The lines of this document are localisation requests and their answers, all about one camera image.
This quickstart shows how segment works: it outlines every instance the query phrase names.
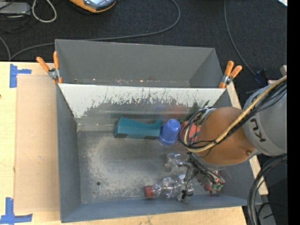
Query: yellow cable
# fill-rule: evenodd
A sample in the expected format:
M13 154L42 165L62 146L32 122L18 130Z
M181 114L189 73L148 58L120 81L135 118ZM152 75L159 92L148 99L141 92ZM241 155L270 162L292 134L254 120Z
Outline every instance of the yellow cable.
M286 76L282 77L281 79L277 80L275 83L273 83L270 87L268 87L265 91L263 91L250 105L249 107L247 107L246 110L244 110L240 116L237 117L237 119L213 142L210 142L209 144L205 145L202 148L198 148L198 149L191 149L191 148L186 148L187 150L189 150L190 152L203 152L207 149L210 149L211 147L215 146L216 144L218 144L220 141L223 140L223 138L225 136L228 135L228 133L230 132L230 130L236 126L245 116L246 114L267 94L269 93L272 89L274 89L275 87L277 87L279 84L281 84L282 82L284 82L286 80Z

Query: blue object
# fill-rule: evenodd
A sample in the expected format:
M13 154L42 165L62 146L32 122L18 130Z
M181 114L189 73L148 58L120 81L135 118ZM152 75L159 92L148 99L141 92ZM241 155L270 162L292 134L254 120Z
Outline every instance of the blue object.
M21 69L18 70L18 66L14 64L10 64L10 79L9 79L9 87L16 88L17 87L17 75L18 74L31 74L30 69Z
M178 140L180 123L176 119L171 119L163 124L158 140L164 145L172 145Z
M144 138L157 139L160 134L161 118L155 123L148 124L121 117L113 132L118 138Z
M5 215L1 215L0 224L14 225L15 223L31 222L32 214L24 216L15 216L14 214L14 200L10 197L6 198L5 201Z

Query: wooden table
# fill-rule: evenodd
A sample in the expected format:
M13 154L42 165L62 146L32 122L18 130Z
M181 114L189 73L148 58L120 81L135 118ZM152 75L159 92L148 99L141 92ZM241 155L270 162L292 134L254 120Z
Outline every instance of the wooden table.
M14 198L15 214L33 213L26 224L60 222L56 142L55 85L38 63L12 62L32 70L17 76L9 88L11 62L0 62L0 215L5 198ZM240 107L234 86L227 87L232 104ZM254 174L259 163L251 162ZM140 217L124 217L72 224L81 225L246 225L241 207L197 210Z

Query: small red cap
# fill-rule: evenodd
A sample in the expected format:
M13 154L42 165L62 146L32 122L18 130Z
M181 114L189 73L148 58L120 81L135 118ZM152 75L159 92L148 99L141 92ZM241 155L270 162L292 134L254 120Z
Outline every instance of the small red cap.
M151 186L146 186L145 187L145 193L146 193L146 197L153 197L153 190Z

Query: gray bin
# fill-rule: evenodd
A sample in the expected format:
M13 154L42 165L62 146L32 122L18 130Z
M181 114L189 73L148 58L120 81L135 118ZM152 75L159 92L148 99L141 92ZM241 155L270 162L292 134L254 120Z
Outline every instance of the gray bin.
M63 83L56 89L62 222L245 206L254 180L249 162L221 171L221 194L196 186L188 203L147 199L143 188L167 176L166 155L183 145L114 138L120 117L145 123L187 120L209 101L231 106L219 89L222 71L214 48L55 41Z

